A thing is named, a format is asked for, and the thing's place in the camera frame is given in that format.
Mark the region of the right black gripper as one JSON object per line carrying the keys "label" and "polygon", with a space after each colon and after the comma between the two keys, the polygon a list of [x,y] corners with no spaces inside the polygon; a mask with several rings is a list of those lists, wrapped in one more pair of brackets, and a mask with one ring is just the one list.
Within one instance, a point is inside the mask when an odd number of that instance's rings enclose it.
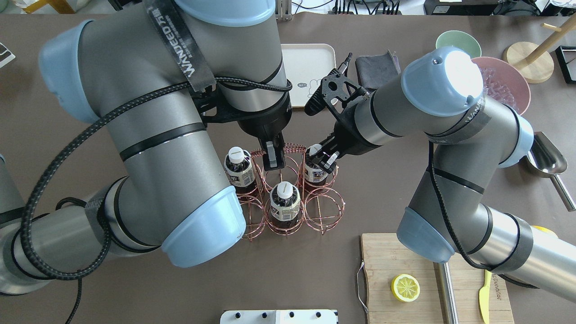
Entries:
{"label": "right black gripper", "polygon": [[308,166],[321,168],[331,174],[336,166],[336,160],[344,155],[357,155],[360,149],[360,135],[354,127],[337,121],[333,132],[320,142],[321,146],[309,146]]}

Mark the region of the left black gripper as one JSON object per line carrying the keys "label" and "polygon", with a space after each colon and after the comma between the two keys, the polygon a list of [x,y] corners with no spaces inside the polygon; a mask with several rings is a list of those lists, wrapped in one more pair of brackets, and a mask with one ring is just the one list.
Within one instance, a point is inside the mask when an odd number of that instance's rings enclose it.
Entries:
{"label": "left black gripper", "polygon": [[257,137],[261,142],[262,150],[265,152],[263,155],[265,171],[284,168],[285,141],[282,130],[292,117],[290,100],[282,100],[269,109],[246,115],[247,119],[237,123],[245,133]]}

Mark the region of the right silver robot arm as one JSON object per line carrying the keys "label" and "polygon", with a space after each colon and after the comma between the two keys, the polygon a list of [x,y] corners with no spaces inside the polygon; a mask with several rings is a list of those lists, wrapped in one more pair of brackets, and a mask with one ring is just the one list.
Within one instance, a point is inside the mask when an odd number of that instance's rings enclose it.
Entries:
{"label": "right silver robot arm", "polygon": [[514,109],[484,94],[467,53],[435,49],[372,94],[334,69],[305,112],[324,108],[337,121],[311,160],[327,173],[345,155],[425,133],[428,166],[396,232],[406,248],[436,263],[459,253],[473,267],[575,301],[575,246],[481,203],[496,170],[527,155],[534,132]]}

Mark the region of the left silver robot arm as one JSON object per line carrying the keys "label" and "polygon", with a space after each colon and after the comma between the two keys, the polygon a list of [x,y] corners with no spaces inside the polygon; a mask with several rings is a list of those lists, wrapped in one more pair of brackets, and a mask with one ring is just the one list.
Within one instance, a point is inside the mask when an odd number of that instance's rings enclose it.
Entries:
{"label": "left silver robot arm", "polygon": [[[48,41],[40,72],[89,123],[47,166],[27,202],[1,166],[1,294],[79,280],[107,258],[160,248],[193,267],[243,236],[236,190],[206,130],[237,122],[267,171],[284,167],[292,114],[275,0],[144,0]],[[127,176],[35,218],[64,160],[107,127]]]}

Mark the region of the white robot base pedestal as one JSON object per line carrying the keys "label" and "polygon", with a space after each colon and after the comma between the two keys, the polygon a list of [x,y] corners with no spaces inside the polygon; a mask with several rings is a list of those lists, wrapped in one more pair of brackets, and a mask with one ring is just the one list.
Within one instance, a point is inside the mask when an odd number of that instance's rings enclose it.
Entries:
{"label": "white robot base pedestal", "polygon": [[337,310],[229,310],[220,317],[220,324],[338,324]]}

